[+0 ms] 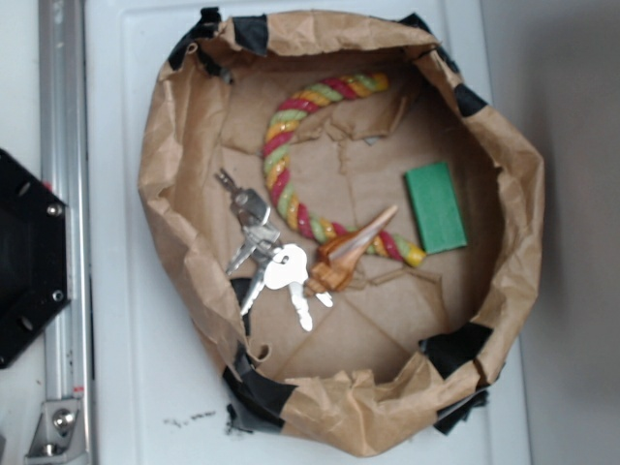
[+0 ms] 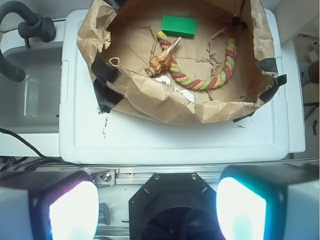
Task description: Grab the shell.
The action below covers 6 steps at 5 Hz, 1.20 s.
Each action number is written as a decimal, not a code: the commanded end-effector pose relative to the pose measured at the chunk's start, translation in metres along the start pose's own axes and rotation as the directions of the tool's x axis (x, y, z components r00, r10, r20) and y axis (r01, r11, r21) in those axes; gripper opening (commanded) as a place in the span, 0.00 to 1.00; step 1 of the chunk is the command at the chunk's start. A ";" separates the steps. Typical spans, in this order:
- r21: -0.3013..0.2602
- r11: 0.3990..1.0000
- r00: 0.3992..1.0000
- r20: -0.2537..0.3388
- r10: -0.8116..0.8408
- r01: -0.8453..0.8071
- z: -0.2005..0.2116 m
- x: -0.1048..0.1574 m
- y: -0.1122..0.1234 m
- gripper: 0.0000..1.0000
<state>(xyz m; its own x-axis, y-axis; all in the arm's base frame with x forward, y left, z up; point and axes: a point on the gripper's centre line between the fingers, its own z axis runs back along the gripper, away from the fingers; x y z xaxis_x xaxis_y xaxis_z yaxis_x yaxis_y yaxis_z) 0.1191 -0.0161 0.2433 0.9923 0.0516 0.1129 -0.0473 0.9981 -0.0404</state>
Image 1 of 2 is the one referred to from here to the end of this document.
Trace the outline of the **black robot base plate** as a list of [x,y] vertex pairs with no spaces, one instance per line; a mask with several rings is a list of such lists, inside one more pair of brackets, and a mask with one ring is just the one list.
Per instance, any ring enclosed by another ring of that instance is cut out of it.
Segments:
[[68,304],[67,206],[1,152],[1,367]]

